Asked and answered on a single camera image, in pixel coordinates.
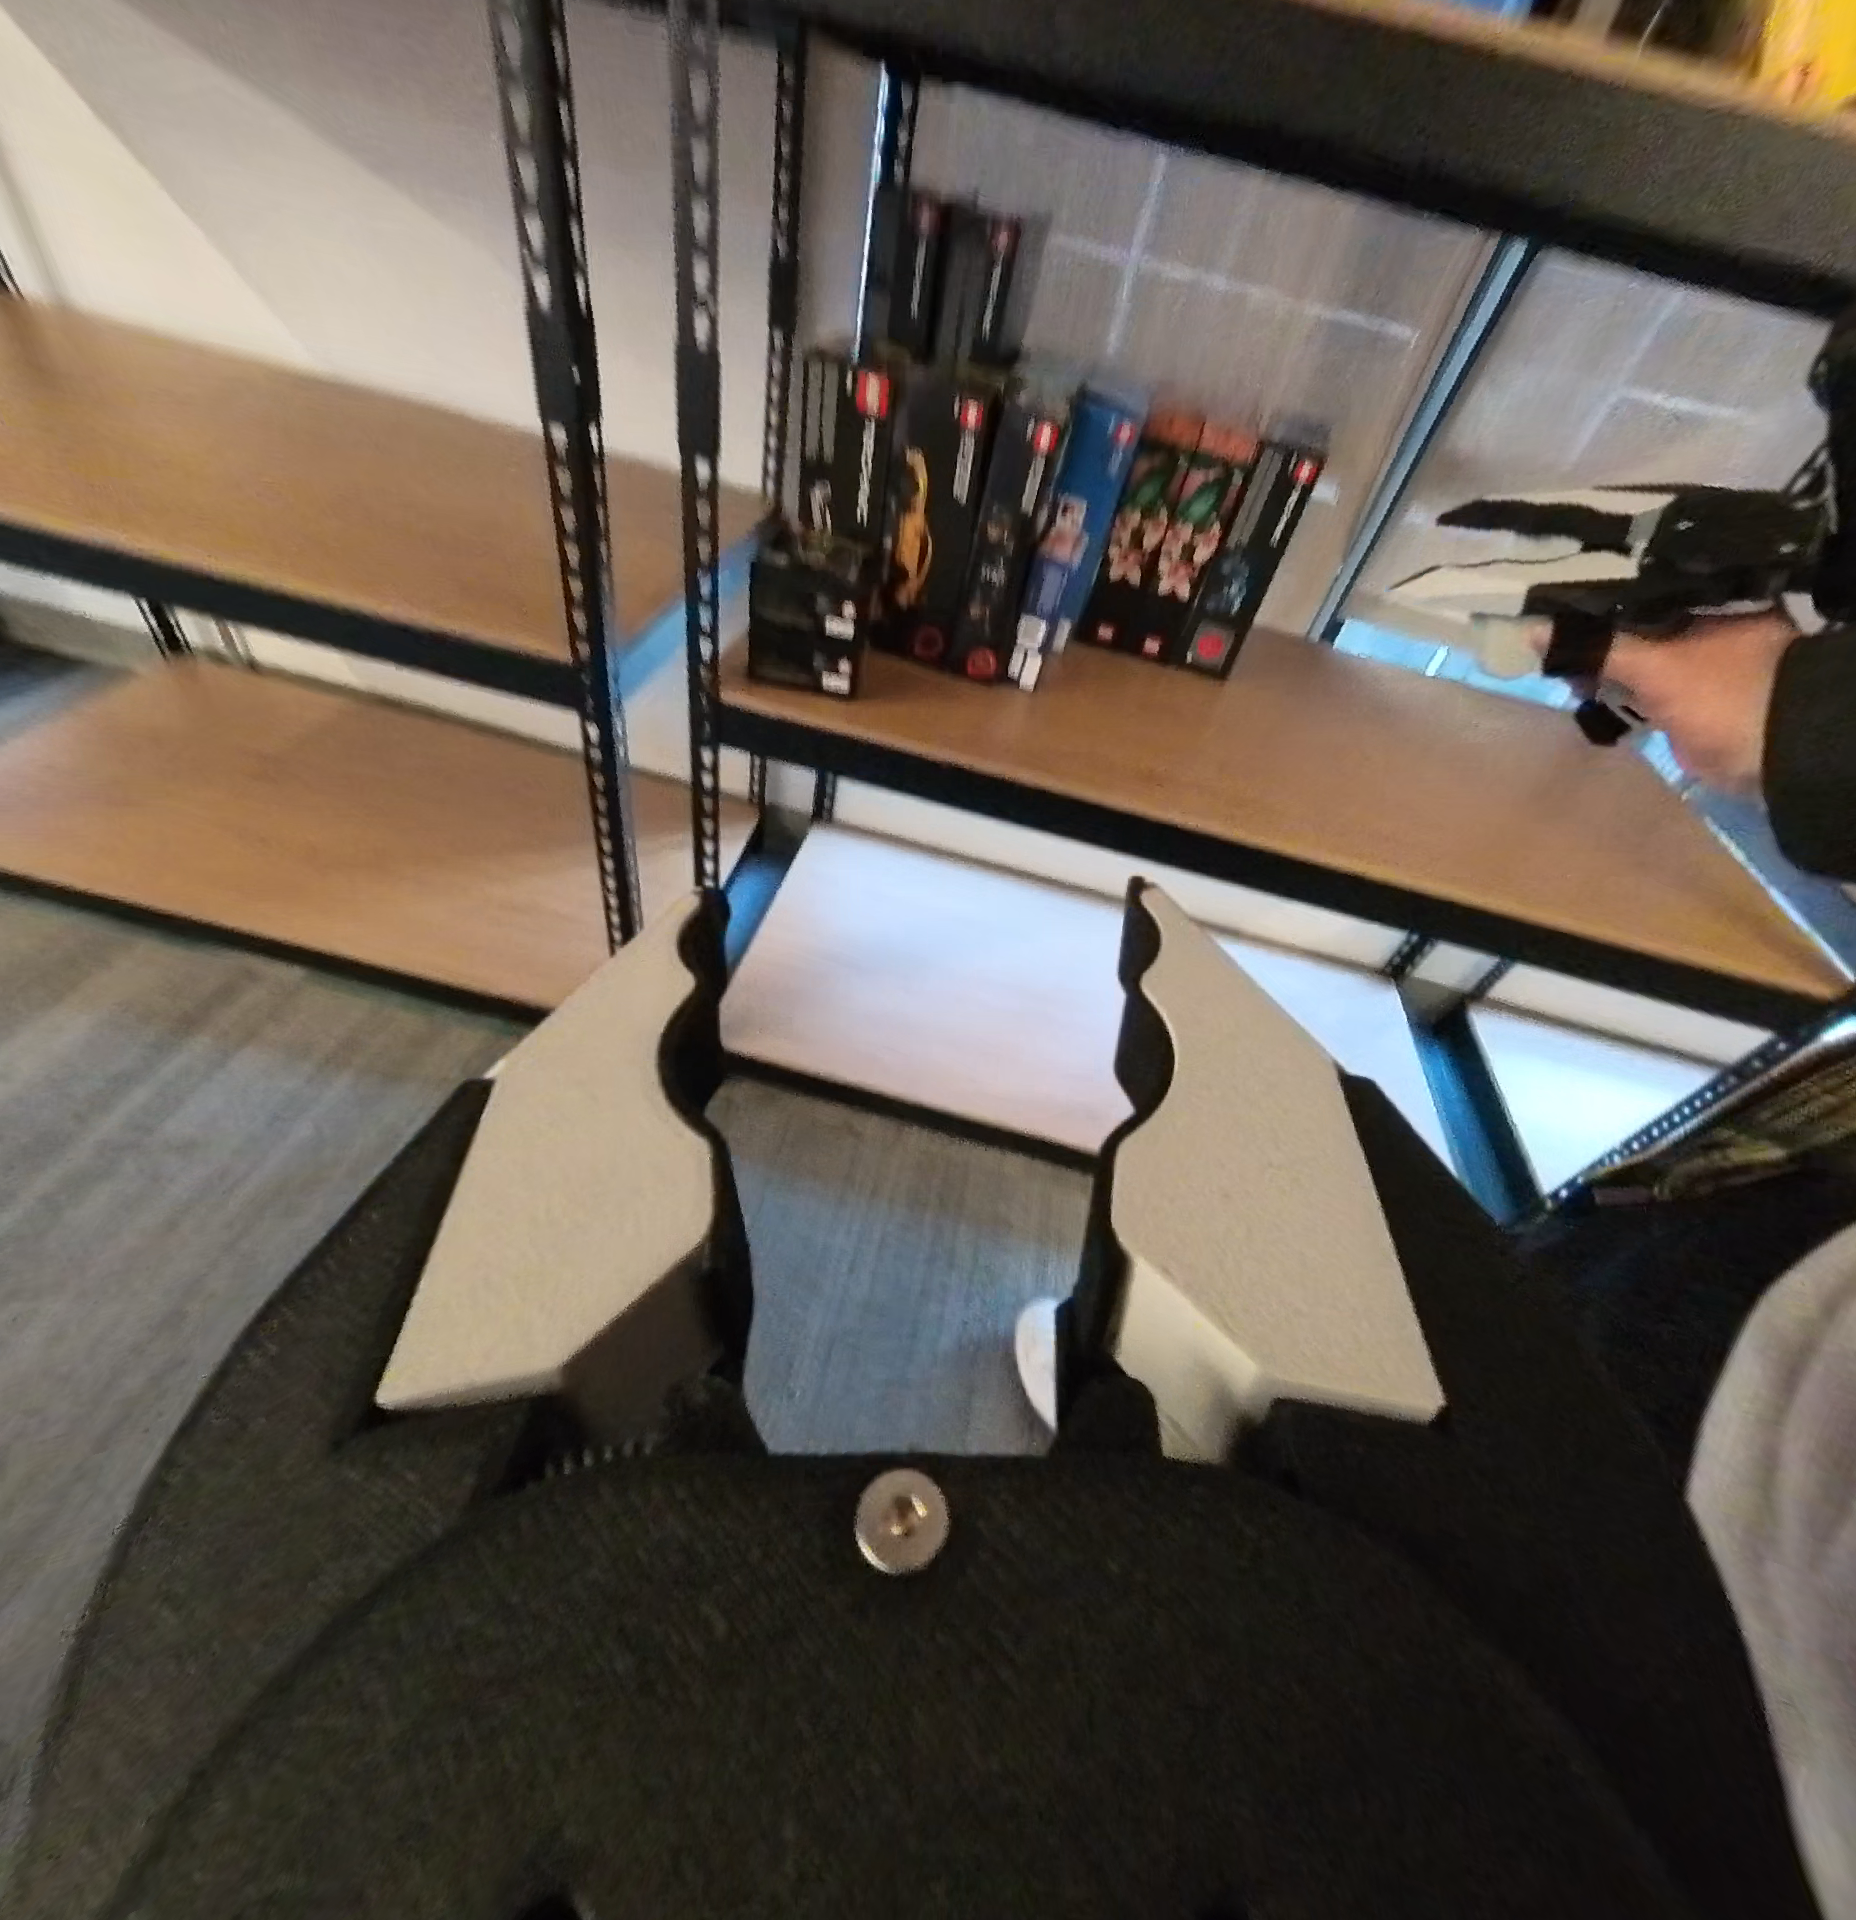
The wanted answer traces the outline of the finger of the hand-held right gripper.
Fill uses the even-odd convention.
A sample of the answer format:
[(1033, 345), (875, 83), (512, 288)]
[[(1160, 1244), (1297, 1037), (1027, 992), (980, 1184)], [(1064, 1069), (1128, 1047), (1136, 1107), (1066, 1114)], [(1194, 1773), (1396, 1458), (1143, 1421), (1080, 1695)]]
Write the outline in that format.
[(1593, 486), (1482, 497), (1438, 515), (1438, 526), (1517, 542), (1571, 542), (1583, 551), (1645, 551), (1692, 486)]
[(1441, 616), (1539, 616), (1543, 611), (1617, 609), (1640, 583), (1633, 551), (1576, 548), (1564, 557), (1503, 556), (1478, 564), (1424, 566), (1386, 600)]

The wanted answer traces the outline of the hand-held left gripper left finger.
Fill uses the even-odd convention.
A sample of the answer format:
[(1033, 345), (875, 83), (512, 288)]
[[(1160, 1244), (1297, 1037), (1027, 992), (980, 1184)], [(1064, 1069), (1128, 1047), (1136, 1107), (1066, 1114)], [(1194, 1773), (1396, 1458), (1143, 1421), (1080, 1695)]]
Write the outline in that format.
[(751, 1255), (708, 1115), (724, 989), (727, 897), (690, 892), (490, 1069), (382, 1411), (559, 1400), (628, 1444), (681, 1387), (744, 1387)]

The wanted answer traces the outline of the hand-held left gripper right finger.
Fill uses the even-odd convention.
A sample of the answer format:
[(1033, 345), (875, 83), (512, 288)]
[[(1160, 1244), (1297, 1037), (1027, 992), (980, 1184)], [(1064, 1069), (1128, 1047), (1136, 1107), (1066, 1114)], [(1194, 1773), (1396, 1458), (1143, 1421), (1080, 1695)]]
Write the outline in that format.
[(1175, 1458), (1233, 1455), (1281, 1404), (1431, 1428), (1443, 1384), (1336, 1057), (1143, 877), (1116, 982), (1128, 1114), (1056, 1306), (1056, 1425), (1124, 1374)]

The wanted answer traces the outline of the black shelving rack with goods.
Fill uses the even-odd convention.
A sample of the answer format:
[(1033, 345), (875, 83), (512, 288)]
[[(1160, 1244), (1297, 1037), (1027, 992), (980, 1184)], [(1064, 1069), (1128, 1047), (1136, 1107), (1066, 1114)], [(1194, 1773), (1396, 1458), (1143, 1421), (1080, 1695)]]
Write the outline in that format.
[[(1856, 110), (1816, 113), (1719, 66), (1435, 3), (671, 3), (677, 443), (715, 448), (721, 360), (697, 344), (715, 265), (719, 30), (766, 27), (799, 107), (811, 36), (1194, 154), (1833, 319), (1856, 300)], [(1672, 1115), (1703, 1115), (1856, 1017), (1856, 982), (1677, 824), (1649, 769), (1565, 718), (1411, 682), (1317, 638), (1255, 635), (1203, 693), (1069, 657), (1035, 697), (875, 663), (853, 704), (724, 693), (710, 483), (682, 480), (697, 864), (715, 877), (719, 750), (741, 747), (1143, 864), (1181, 867), (1431, 946), (1771, 1033)]]

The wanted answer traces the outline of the person's right forearm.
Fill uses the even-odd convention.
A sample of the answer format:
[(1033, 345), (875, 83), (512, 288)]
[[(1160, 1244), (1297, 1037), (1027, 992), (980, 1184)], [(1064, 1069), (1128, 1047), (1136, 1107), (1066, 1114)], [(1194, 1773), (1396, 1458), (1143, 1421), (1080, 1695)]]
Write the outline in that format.
[(1788, 641), (1766, 714), (1763, 805), (1795, 867), (1856, 887), (1856, 625)]

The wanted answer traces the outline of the person's right hand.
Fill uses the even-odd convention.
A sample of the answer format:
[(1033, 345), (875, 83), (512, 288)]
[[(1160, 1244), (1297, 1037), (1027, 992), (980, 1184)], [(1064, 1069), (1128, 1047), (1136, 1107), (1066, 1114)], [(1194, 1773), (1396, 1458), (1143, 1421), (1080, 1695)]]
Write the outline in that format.
[(1619, 631), (1606, 681), (1664, 733), (1688, 778), (1755, 799), (1779, 670), (1800, 635), (1780, 609), (1712, 611), (1668, 635)]

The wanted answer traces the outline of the person's dark jacket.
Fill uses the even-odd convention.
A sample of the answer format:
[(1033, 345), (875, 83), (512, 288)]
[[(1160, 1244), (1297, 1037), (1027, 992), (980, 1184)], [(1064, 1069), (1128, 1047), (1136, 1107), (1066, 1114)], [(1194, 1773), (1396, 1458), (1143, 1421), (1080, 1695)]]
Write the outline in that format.
[(1686, 1481), (1747, 1318), (1780, 1275), (1854, 1226), (1856, 1175), (1797, 1167), (1692, 1198), (1586, 1203), (1517, 1242)]

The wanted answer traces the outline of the row of colourful toy boxes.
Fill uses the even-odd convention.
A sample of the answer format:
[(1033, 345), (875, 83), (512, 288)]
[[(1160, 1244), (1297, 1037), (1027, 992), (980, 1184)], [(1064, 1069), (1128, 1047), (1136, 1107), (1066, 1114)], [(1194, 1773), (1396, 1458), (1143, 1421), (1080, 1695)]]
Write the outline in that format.
[(1634, 50), (1683, 53), (1816, 113), (1856, 113), (1856, 3), (1509, 3)]

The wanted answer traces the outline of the row of dark toy boxes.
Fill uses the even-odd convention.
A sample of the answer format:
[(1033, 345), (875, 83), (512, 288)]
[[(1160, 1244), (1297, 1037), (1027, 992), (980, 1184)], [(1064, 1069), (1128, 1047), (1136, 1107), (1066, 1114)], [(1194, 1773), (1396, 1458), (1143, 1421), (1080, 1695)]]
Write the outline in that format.
[(875, 189), (859, 333), (803, 355), (797, 512), (759, 540), (746, 672), (853, 702), (870, 654), (1033, 693), (1086, 609), (1159, 427), (1144, 390), (1022, 360), (1043, 229)]

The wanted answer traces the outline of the person's white shirt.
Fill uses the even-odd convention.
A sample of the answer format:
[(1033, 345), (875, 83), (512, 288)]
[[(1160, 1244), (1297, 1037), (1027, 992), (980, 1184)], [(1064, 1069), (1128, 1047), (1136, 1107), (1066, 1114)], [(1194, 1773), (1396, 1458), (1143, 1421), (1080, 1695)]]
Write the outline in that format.
[(1856, 1226), (1755, 1303), (1688, 1501), (1729, 1591), (1824, 1917), (1856, 1917)]

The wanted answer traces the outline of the black rack bare wooden shelves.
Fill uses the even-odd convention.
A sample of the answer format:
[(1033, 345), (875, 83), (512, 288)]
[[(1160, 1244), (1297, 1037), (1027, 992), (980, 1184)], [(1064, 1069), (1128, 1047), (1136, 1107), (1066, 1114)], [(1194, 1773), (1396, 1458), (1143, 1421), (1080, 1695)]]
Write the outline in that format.
[(490, 3), (0, 3), (0, 880), (448, 996), (607, 951)]

